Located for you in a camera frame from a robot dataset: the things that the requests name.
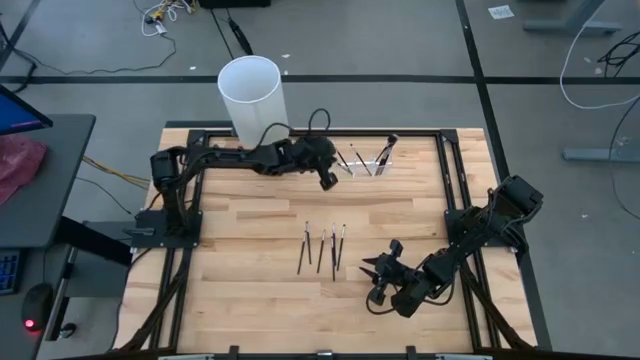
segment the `clear pen holder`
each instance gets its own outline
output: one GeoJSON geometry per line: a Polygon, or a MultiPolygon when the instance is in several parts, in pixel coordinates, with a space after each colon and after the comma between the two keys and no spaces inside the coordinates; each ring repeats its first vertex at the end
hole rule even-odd
{"type": "Polygon", "coordinates": [[[377,177],[387,174],[393,167],[393,155],[389,155],[386,162],[381,163],[384,156],[376,160],[377,155],[362,156],[362,158],[354,155],[352,159],[347,160],[347,163],[341,161],[337,162],[341,173],[344,175],[356,177],[377,177]]]}

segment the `pink cloth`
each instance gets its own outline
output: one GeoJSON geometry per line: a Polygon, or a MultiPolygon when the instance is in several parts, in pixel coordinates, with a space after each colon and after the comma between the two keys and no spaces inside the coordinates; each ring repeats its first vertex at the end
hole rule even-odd
{"type": "Polygon", "coordinates": [[[0,205],[31,182],[47,146],[21,135],[0,136],[0,205]]]}

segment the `yellow cable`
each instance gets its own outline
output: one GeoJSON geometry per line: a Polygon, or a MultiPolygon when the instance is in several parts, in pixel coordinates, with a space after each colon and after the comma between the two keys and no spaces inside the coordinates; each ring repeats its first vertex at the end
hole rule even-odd
{"type": "Polygon", "coordinates": [[[83,156],[82,161],[84,161],[85,163],[95,167],[96,169],[110,174],[110,175],[115,175],[121,179],[123,179],[124,181],[127,181],[133,185],[136,185],[140,188],[146,189],[149,186],[149,180],[148,179],[144,179],[144,178],[140,178],[137,176],[133,176],[133,175],[129,175],[129,174],[123,174],[121,172],[118,172],[116,170],[113,170],[107,166],[104,166],[102,164],[100,164],[99,162],[91,159],[88,156],[83,156]]]}

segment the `cable bundle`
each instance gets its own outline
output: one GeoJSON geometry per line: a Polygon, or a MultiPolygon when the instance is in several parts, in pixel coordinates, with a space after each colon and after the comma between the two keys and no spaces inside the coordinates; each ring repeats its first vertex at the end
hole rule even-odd
{"type": "Polygon", "coordinates": [[[611,77],[617,77],[622,71],[622,68],[627,64],[627,61],[634,57],[638,52],[640,52],[640,43],[633,42],[636,37],[640,34],[640,31],[635,32],[629,36],[627,36],[624,40],[615,44],[603,57],[598,59],[599,63],[605,63],[606,66],[604,68],[604,77],[609,77],[609,67],[614,67],[616,70],[615,74],[611,77]],[[630,48],[631,51],[627,55],[624,56],[614,56],[614,53],[618,51],[618,49],[630,48]]]}
{"type": "Polygon", "coordinates": [[[91,166],[93,166],[94,168],[107,173],[109,175],[115,175],[119,178],[121,178],[122,180],[135,185],[143,190],[147,190],[147,188],[149,187],[149,179],[145,179],[145,178],[141,178],[138,176],[134,176],[134,175],[129,175],[129,174],[123,174],[119,171],[113,170],[109,167],[106,167],[102,164],[100,164],[99,162],[91,159],[90,157],[87,156],[83,156],[82,157],[82,161],[85,162],[86,164],[89,164],[91,166]]]}

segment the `keyboard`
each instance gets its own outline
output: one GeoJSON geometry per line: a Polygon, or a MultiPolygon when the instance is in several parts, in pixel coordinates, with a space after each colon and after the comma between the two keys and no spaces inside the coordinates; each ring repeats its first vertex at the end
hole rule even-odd
{"type": "Polygon", "coordinates": [[[19,249],[0,249],[0,296],[18,291],[23,258],[19,249]]]}

